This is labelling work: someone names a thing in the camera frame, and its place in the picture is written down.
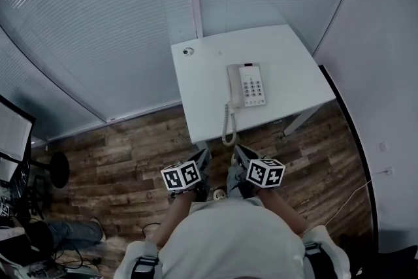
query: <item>white wall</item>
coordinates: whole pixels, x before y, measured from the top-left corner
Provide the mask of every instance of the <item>white wall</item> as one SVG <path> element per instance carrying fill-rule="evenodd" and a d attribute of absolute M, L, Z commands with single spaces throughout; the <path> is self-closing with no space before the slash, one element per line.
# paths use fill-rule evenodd
<path fill-rule="evenodd" d="M 381 251 L 418 244 L 418 0 L 343 0 L 314 57 L 347 105 L 371 173 L 394 169 L 372 181 Z"/>

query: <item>telephone handset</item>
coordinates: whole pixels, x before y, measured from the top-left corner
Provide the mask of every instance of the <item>telephone handset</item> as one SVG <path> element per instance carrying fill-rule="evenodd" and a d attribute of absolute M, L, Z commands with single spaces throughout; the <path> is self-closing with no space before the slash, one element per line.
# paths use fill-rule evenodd
<path fill-rule="evenodd" d="M 236 140 L 235 112 L 239 108 L 266 104 L 260 68 L 257 63 L 232 64 L 227 66 L 231 100 L 225 105 L 222 143 L 233 146 Z M 233 137 L 227 142 L 228 114 L 231 110 Z"/>

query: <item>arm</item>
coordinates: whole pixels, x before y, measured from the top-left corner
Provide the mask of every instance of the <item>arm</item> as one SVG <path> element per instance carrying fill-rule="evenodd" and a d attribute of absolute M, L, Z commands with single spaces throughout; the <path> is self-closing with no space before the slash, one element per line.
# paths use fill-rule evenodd
<path fill-rule="evenodd" d="M 296 235 L 302 236 L 303 232 L 307 230 L 308 221 L 290 207 L 273 189 L 262 188 L 257 195 L 264 207 L 281 217 Z"/>
<path fill-rule="evenodd" d="M 151 238 L 157 246 L 162 248 L 167 243 L 175 228 L 189 215 L 191 203 L 195 198 L 196 193 L 189 191 L 179 194 L 174 199 L 163 222 Z"/>

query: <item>shoe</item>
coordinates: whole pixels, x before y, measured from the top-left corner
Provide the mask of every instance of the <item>shoe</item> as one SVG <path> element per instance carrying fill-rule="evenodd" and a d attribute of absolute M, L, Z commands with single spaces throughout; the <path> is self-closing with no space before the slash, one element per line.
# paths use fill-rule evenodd
<path fill-rule="evenodd" d="M 104 242 L 106 240 L 106 234 L 103 230 L 102 224 L 100 223 L 100 221 L 97 218 L 92 218 L 90 219 L 90 221 L 93 221 L 95 223 L 97 223 L 102 231 L 102 238 L 100 239 L 101 242 Z"/>

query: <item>black strap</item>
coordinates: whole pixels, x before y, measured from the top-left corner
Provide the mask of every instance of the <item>black strap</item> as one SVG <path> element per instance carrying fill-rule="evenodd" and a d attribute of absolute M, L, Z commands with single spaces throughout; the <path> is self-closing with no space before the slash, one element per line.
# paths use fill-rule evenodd
<path fill-rule="evenodd" d="M 331 258 L 320 244 L 305 245 L 305 256 L 311 263 L 315 279 L 338 279 Z"/>
<path fill-rule="evenodd" d="M 131 279 L 153 279 L 157 264 L 158 258 L 156 257 L 140 257 L 132 269 Z"/>

